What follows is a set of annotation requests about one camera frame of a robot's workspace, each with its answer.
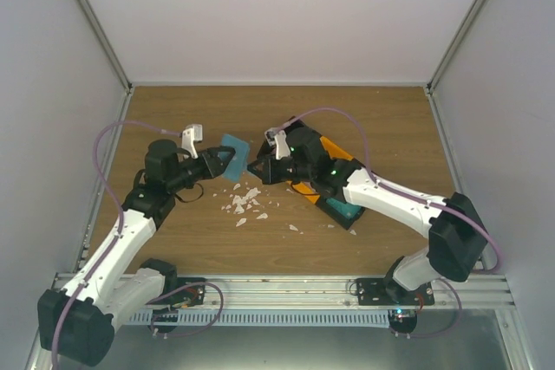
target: blue sponge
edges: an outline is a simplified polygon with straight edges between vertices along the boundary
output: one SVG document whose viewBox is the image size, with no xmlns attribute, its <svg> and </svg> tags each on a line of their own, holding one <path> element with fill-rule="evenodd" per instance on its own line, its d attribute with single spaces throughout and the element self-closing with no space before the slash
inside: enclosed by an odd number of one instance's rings
<svg viewBox="0 0 555 370">
<path fill-rule="evenodd" d="M 222 146 L 231 146 L 235 149 L 235 156 L 225 169 L 223 174 L 224 178 L 229 179 L 231 182 L 239 182 L 241 174 L 246 170 L 247 158 L 251 147 L 244 140 L 238 139 L 230 134 L 225 134 L 222 137 Z M 225 157 L 225 152 L 220 152 L 220 157 Z"/>
</svg>

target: gray floor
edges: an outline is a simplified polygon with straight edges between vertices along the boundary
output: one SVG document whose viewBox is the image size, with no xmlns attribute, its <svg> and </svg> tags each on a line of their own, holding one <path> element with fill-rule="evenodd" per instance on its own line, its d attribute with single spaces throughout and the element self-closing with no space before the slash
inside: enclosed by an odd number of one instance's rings
<svg viewBox="0 0 555 370">
<path fill-rule="evenodd" d="M 418 332 L 447 325 L 452 312 L 422 315 Z M 65 361 L 62 370 L 79 368 Z M 452 333 L 400 340 L 378 328 L 212 328 L 185 339 L 153 340 L 124 327 L 96 369 L 164 370 L 498 370 L 510 368 L 493 312 L 466 312 Z"/>
</svg>

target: ribbed metal strip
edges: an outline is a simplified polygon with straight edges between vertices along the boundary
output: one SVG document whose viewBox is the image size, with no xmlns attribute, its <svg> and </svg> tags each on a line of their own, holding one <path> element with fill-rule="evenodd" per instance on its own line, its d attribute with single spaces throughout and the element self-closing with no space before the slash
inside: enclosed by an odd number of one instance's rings
<svg viewBox="0 0 555 370">
<path fill-rule="evenodd" d="M 215 310 L 181 309 L 177 322 L 156 325 L 202 326 L 210 322 Z M 175 317 L 176 314 L 163 315 Z M 129 320 L 128 325 L 149 325 L 152 311 L 144 309 Z M 287 311 L 231 310 L 223 311 L 215 324 L 221 327 L 375 327 L 388 328 L 387 311 Z"/>
</svg>

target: teal object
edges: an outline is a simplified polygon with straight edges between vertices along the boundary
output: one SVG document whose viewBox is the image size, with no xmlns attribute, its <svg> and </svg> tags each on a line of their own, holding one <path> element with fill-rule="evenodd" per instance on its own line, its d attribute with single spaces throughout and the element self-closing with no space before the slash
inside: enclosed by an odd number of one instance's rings
<svg viewBox="0 0 555 370">
<path fill-rule="evenodd" d="M 326 203 L 331 205 L 337 212 L 346 218 L 353 218 L 362 209 L 360 205 L 342 203 L 333 198 L 326 199 Z"/>
<path fill-rule="evenodd" d="M 224 134 L 221 141 L 222 146 L 231 146 L 235 149 L 235 155 L 232 161 L 229 163 L 223 177 L 229 179 L 231 182 L 239 182 L 241 175 L 246 171 L 247 159 L 249 157 L 249 152 L 251 150 L 250 145 L 244 140 L 238 139 L 230 134 Z M 219 156 L 225 158 L 229 154 L 226 152 L 220 152 Z"/>
</svg>

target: wooden table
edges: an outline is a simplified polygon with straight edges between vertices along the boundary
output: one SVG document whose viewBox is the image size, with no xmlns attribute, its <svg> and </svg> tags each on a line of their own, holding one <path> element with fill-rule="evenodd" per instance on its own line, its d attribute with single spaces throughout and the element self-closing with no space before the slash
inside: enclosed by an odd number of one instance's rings
<svg viewBox="0 0 555 370">
<path fill-rule="evenodd" d="M 253 160 L 264 130 L 321 106 L 340 107 L 356 117 L 369 138 L 372 169 L 381 176 L 427 193 L 451 195 L 453 184 L 421 88 L 137 88 L 127 119 L 176 131 L 202 123 L 201 146 L 216 146 L 229 133 L 251 144 L 249 160 Z M 320 113 L 308 116 L 306 122 L 363 160 L 362 139 L 344 117 Z M 159 137 L 141 127 L 124 127 L 109 178 L 121 200 L 143 167 L 148 144 Z M 383 274 L 396 258 L 426 244 L 416 232 L 373 211 L 355 223 L 355 233 L 338 225 L 329 228 L 335 223 L 306 198 L 288 192 L 286 185 L 262 186 L 248 173 L 236 191 L 227 179 L 203 184 L 205 196 L 191 204 L 178 203 L 129 271 L 155 257 L 187 274 Z M 257 197 L 260 212 L 252 208 L 236 215 L 221 209 L 231 203 L 232 194 L 245 195 L 247 187 L 262 192 Z M 190 199 L 198 192 L 195 188 L 181 196 Z M 268 218 L 257 220 L 262 212 Z M 236 227 L 241 217 L 247 221 Z M 115 218 L 114 204 L 105 196 L 92 249 Z M 290 224 L 298 231 L 290 230 Z"/>
</svg>

